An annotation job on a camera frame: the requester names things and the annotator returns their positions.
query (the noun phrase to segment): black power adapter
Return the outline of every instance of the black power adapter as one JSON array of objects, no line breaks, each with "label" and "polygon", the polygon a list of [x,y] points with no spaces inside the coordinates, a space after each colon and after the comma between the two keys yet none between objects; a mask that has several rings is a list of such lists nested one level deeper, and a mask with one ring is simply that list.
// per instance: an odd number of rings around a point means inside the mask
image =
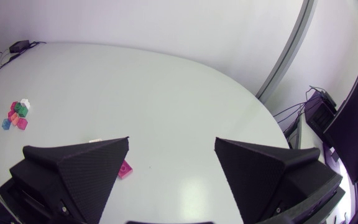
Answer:
[{"label": "black power adapter", "polygon": [[21,53],[23,50],[30,48],[30,41],[29,40],[22,40],[14,43],[10,46],[9,51],[10,53]]}]

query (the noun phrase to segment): colorful building blocks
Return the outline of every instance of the colorful building blocks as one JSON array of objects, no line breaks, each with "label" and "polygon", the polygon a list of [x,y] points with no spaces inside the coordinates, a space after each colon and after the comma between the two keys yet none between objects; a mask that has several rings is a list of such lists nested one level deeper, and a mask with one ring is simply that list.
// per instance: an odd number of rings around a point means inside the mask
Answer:
[{"label": "colorful building blocks", "polygon": [[25,130],[25,127],[27,126],[28,121],[24,118],[19,118],[19,121],[17,122],[17,127],[21,130]]},{"label": "colorful building blocks", "polygon": [[16,119],[19,115],[17,113],[12,114],[12,116],[9,119],[10,122],[12,122],[14,119]]},{"label": "colorful building blocks", "polygon": [[17,114],[22,117],[22,118],[25,118],[25,116],[27,115],[27,112],[29,112],[29,110],[25,107],[25,106],[22,106],[19,111],[17,112]]},{"label": "colorful building blocks", "polygon": [[5,118],[4,121],[2,122],[2,128],[4,130],[9,130],[9,128],[11,127],[11,122]]},{"label": "colorful building blocks", "polygon": [[28,99],[22,99],[22,100],[20,101],[20,104],[21,104],[22,106],[25,106],[27,109],[30,109],[30,102],[29,102]]},{"label": "colorful building blocks", "polygon": [[12,103],[12,105],[11,105],[11,110],[14,110],[14,109],[15,109],[16,103],[17,103],[17,101],[15,101],[15,102]]},{"label": "colorful building blocks", "polygon": [[10,110],[10,112],[7,113],[7,118],[9,119],[9,121],[11,121],[10,118],[14,113],[15,113],[14,110]]},{"label": "colorful building blocks", "polygon": [[16,126],[16,125],[17,125],[17,123],[19,122],[19,119],[20,119],[19,116],[16,116],[14,119],[12,119],[12,124],[13,124],[13,126]]},{"label": "colorful building blocks", "polygon": [[16,103],[15,108],[14,108],[15,112],[16,113],[19,112],[20,108],[22,108],[22,105],[20,103]]},{"label": "colorful building blocks", "polygon": [[131,174],[132,171],[132,167],[126,161],[124,161],[121,165],[121,168],[119,169],[118,176],[123,179]]}]

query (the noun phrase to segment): white wall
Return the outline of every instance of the white wall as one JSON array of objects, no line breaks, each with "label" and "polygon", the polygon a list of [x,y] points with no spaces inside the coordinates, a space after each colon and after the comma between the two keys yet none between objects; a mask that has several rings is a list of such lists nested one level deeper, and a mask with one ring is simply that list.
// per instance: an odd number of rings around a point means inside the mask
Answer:
[{"label": "white wall", "polygon": [[0,0],[0,50],[15,41],[87,42],[176,55],[256,94],[301,0]]},{"label": "white wall", "polygon": [[[305,91],[312,85],[326,89],[338,108],[357,74],[358,1],[320,0],[298,54],[265,105],[272,114],[277,114],[305,101]],[[288,115],[284,113],[277,120]],[[280,123],[282,129],[295,118],[294,115]]]}]

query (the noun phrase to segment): black device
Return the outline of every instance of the black device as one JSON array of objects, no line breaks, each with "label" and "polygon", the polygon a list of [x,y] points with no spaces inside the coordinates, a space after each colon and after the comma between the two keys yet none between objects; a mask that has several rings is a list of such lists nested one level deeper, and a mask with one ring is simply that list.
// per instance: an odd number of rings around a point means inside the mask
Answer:
[{"label": "black device", "polygon": [[244,223],[321,223],[344,195],[319,149],[216,138],[215,151]]},{"label": "black device", "polygon": [[341,158],[352,183],[358,182],[358,76],[324,135]]},{"label": "black device", "polygon": [[29,40],[22,40],[14,43],[12,46],[9,47],[9,51],[11,54],[13,53],[21,53],[23,50],[30,48],[30,41]]},{"label": "black device", "polygon": [[321,93],[315,91],[311,99],[305,104],[305,119],[310,128],[317,134],[317,136],[331,147],[329,141],[324,135],[324,130],[331,124],[334,119],[336,109],[335,102],[326,92]]},{"label": "black device", "polygon": [[25,223],[99,223],[128,151],[126,138],[73,146],[25,146],[24,160],[0,187]]}]

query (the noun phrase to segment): gray wall trim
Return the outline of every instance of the gray wall trim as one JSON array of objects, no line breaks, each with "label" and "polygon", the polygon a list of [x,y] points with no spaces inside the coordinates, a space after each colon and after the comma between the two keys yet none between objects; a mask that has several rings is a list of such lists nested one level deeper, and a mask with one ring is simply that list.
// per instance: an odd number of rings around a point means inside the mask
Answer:
[{"label": "gray wall trim", "polygon": [[256,94],[256,97],[262,103],[266,103],[270,95],[274,92],[290,67],[296,53],[298,53],[303,39],[309,29],[316,5],[317,0],[303,0],[298,19],[295,22],[287,44],[285,44],[280,57],[267,77],[265,83]]}]

